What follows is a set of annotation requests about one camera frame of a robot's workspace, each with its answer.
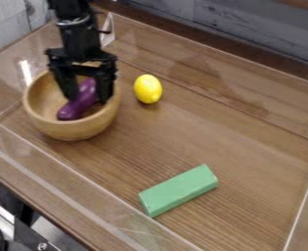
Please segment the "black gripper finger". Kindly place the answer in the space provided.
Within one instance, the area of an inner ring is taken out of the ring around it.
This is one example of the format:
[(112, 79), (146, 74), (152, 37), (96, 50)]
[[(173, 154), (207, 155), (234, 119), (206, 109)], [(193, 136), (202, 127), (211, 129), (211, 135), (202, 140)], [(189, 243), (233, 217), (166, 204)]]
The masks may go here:
[(99, 73), (95, 77), (96, 98), (102, 104), (106, 104), (114, 95), (115, 73)]
[(73, 100), (79, 94), (79, 85), (76, 75), (69, 69), (56, 69), (53, 71), (63, 95), (68, 100)]

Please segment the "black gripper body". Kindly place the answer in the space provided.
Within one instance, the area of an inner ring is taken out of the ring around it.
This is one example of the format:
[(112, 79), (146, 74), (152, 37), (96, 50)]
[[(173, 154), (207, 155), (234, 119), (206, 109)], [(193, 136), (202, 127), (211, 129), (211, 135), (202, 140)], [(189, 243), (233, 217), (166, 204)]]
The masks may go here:
[(80, 58), (71, 56), (64, 48), (49, 48), (45, 55), (48, 68), (57, 82), (75, 82), (77, 75), (100, 77), (107, 81), (116, 79), (118, 57), (103, 50), (96, 50)]

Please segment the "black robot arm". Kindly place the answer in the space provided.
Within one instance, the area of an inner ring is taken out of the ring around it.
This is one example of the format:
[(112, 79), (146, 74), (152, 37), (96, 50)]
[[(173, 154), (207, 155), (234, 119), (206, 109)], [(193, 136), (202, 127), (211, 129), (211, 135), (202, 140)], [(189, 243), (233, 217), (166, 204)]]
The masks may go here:
[(61, 93), (68, 100), (75, 100), (77, 76), (90, 76), (98, 84), (96, 100), (104, 104), (114, 94), (118, 57), (102, 50), (99, 35), (110, 31), (98, 28), (91, 0), (47, 0), (47, 3), (55, 12), (61, 46), (48, 48), (44, 54)]

